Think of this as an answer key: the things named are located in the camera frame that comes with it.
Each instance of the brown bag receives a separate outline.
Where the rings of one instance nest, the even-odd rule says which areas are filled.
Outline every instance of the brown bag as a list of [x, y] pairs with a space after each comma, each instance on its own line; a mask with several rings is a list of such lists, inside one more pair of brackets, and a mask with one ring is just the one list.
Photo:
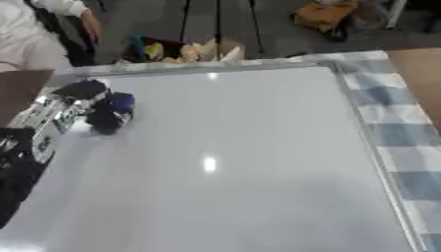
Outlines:
[[357, 0], [344, 0], [328, 6], [312, 2], [295, 11], [294, 22], [319, 32], [329, 32], [357, 7]]

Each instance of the hand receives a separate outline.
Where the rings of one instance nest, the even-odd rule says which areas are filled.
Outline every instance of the hand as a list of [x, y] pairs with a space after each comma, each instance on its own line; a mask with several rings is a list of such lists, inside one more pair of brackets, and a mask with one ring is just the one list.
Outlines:
[[86, 10], [81, 15], [81, 19], [83, 20], [83, 26], [91, 37], [91, 40], [98, 43], [101, 39], [101, 24], [94, 16], [94, 13], [91, 10]]

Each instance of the white sleeve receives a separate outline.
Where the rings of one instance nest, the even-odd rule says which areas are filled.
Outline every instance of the white sleeve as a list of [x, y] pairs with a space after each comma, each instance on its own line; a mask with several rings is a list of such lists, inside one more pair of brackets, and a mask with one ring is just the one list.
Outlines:
[[32, 0], [35, 6], [46, 9], [47, 11], [65, 15], [81, 17], [84, 11], [88, 10], [81, 0]]

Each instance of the floor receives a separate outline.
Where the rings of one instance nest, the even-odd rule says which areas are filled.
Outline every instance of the floor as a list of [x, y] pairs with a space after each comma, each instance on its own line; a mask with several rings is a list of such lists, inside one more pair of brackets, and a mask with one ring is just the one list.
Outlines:
[[[96, 0], [86, 2], [103, 23], [103, 40], [97, 61], [109, 63], [119, 57], [132, 33], [177, 40], [185, 0], [103, 0], [107, 12]], [[215, 33], [215, 0], [190, 0], [185, 41], [203, 42]], [[256, 14], [265, 51], [260, 55], [249, 0], [221, 0], [222, 33], [246, 45], [246, 57], [286, 57], [298, 52], [337, 52], [372, 49], [400, 49], [441, 46], [441, 32], [422, 33], [425, 14], [407, 12], [393, 31], [352, 31], [347, 42], [332, 43], [315, 31], [294, 25], [288, 15], [308, 0], [257, 0]]]

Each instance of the person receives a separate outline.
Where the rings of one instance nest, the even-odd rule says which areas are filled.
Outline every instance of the person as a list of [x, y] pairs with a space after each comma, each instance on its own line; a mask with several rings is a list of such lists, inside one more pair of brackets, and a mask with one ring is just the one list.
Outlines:
[[[0, 0], [0, 72], [66, 70], [72, 66], [55, 33], [47, 31], [24, 1]], [[33, 6], [53, 14], [76, 16], [92, 41], [100, 39], [100, 24], [80, 0], [31, 0]]]

